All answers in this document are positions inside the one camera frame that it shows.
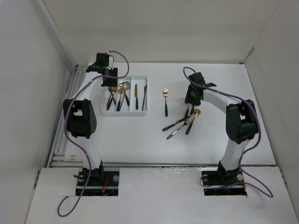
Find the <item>gold fork green handle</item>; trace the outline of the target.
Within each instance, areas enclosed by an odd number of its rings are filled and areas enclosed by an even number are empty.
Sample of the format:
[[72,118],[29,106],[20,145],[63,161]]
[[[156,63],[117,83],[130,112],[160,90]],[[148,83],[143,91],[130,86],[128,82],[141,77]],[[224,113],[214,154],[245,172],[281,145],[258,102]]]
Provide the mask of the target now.
[[163,97],[164,97],[164,103],[165,103],[165,116],[168,116],[168,105],[167,105],[167,97],[168,97],[168,89],[163,89]]
[[187,117],[188,117],[189,108],[190,108],[190,104],[187,104],[187,109],[186,109],[185,116],[184,116],[185,121],[187,120]]

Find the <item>copper knife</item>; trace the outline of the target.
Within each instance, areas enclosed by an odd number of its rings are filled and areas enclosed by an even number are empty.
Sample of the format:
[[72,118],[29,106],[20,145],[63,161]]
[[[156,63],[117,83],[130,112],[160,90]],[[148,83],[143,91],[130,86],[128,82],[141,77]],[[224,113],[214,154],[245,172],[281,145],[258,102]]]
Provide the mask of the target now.
[[144,92],[143,92],[143,101],[142,101],[142,111],[144,111],[145,108],[145,99],[147,96],[147,85],[144,86]]

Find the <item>silver spoon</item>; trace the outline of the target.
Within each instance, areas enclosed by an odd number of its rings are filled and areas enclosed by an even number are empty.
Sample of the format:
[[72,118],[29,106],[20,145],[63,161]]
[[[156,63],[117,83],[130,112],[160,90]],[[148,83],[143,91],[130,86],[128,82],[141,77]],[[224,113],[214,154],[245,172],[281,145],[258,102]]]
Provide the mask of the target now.
[[126,94],[126,91],[130,88],[130,82],[120,82],[120,87],[125,90],[124,96],[125,96],[127,105],[129,106],[130,101],[129,101],[129,98]]

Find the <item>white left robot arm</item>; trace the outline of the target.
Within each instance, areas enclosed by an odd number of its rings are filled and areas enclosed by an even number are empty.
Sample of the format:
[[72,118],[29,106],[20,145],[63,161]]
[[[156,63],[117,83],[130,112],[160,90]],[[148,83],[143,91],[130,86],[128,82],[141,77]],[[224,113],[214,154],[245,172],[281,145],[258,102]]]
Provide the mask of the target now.
[[114,77],[117,76],[117,70],[113,70],[113,63],[112,55],[98,53],[96,61],[88,66],[77,93],[63,102],[65,133],[70,134],[68,140],[82,150],[83,168],[77,176],[82,183],[91,181],[94,185],[100,185],[105,178],[102,159],[93,137],[97,120],[92,101],[101,86],[98,76],[109,75],[110,72]]

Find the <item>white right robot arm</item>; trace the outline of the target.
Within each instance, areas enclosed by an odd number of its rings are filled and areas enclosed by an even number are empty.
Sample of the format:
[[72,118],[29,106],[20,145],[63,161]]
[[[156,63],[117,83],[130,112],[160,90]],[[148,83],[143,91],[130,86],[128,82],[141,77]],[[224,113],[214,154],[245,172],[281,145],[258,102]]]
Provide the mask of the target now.
[[247,145],[256,134],[260,133],[260,124],[252,100],[213,89],[216,85],[206,83],[200,72],[186,76],[190,82],[185,103],[199,106],[202,101],[208,102],[226,116],[225,130],[228,144],[224,156],[218,163],[216,171],[207,171],[204,185],[229,185],[236,183],[235,178],[242,174],[240,163]]

